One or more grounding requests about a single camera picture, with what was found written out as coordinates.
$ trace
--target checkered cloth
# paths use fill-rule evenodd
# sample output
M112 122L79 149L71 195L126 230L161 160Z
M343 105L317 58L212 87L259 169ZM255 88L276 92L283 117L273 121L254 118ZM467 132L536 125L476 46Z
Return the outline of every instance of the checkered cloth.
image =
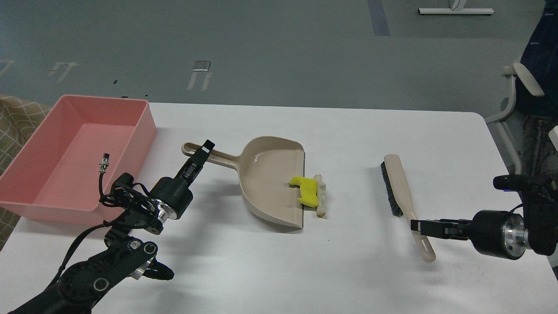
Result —
M0 175L20 152L51 106L0 94ZM0 250L12 233L18 215L0 207Z

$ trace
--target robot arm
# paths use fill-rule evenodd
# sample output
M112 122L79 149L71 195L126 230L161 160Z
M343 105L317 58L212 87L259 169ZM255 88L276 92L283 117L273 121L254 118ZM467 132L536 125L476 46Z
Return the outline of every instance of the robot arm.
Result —
M472 220L412 220L411 230L441 239L471 240L485 255L516 260L526 249L550 256L557 243L558 176L501 175L493 185L518 192L523 217L511 211L478 212Z
M9 314L91 313L91 309L101 298L126 277L172 279L172 270L155 258L157 245L154 242L142 242L129 234L133 229L145 229L158 235L168 218L176 220L182 216L193 199L189 187L202 170L214 146L209 140L206 141L174 178L161 178L151 191L144 190L145 194L133 189L139 183L134 184L134 178L130 174L122 174L112 184L110 194L101 195L100 201L109 207L122 207L124 212L114 221L103 222L78 236L51 284ZM100 164L100 184L107 166L108 154L105 154ZM91 256L87 261L70 266L61 275L83 238L100 227L111 227L105 235L107 249Z

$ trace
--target dustpan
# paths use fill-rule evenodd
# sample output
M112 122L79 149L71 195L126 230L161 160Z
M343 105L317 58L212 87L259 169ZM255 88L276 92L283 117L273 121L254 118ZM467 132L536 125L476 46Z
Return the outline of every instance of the dustpan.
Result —
M200 145L185 143L182 153L192 156ZM213 150L208 162L234 169L242 196L256 216L284 226L302 228L299 190L288 186L304 176L304 149L300 143L274 136L251 140L238 156Z

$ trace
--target white stick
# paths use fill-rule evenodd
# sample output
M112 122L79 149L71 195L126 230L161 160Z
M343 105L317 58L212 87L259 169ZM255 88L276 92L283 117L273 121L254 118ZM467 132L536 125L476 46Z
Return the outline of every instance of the white stick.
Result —
M316 216L322 218L325 216L325 183L321 180L321 174L314 176L318 182L318 206L316 207Z

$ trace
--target cable connector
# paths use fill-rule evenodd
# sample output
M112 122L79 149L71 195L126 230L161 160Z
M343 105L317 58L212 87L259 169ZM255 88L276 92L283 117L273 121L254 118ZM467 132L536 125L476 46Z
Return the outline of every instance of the cable connector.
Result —
M107 154L107 153L103 154L103 158L101 159L101 162L99 163L99 172L100 173L106 173L107 172L109 156L110 155Z

